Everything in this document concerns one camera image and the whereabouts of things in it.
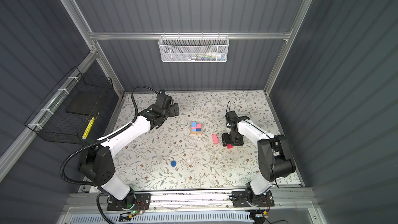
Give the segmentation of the light pink rectangular block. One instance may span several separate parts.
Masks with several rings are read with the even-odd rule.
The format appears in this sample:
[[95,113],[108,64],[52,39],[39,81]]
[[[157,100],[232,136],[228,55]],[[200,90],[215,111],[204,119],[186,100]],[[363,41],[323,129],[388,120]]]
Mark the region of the light pink rectangular block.
[[200,123],[197,123],[197,126],[195,127],[195,129],[201,129],[202,128],[202,126],[201,126],[201,124]]

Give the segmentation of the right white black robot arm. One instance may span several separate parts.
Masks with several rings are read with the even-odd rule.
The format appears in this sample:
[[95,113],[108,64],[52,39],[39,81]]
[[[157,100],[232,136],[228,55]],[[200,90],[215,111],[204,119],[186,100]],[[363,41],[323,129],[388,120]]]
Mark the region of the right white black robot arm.
[[247,184],[241,195],[239,192],[231,195],[234,206],[274,206],[270,188],[278,184],[277,179],[296,171],[287,138],[266,132],[249,117],[239,117],[235,111],[226,112],[225,119],[230,131],[222,134],[223,146],[242,146],[244,138],[247,138],[258,151],[259,174]]

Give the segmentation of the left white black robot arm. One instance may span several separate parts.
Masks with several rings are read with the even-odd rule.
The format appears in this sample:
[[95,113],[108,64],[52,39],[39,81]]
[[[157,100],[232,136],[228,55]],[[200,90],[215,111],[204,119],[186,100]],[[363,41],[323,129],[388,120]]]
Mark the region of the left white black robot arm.
[[122,201],[132,189],[116,174],[114,157],[128,144],[152,129],[158,129],[169,117],[179,115],[171,96],[159,93],[154,104],[136,112],[132,121],[113,133],[99,138],[99,144],[85,149],[79,158],[78,171],[94,186]]

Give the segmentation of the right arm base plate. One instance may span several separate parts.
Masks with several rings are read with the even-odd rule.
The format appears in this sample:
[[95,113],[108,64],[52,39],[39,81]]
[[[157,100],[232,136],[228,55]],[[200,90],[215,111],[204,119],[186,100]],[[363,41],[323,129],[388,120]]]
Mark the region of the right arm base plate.
[[246,191],[233,191],[229,196],[235,208],[239,207],[274,207],[275,202],[271,191],[264,194],[253,195]]

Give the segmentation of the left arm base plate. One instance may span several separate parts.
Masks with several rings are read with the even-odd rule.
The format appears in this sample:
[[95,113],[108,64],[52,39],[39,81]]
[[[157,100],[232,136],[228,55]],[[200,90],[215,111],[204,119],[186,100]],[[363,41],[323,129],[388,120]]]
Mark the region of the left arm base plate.
[[149,208],[151,194],[129,194],[124,200],[110,196],[107,211],[145,211]]

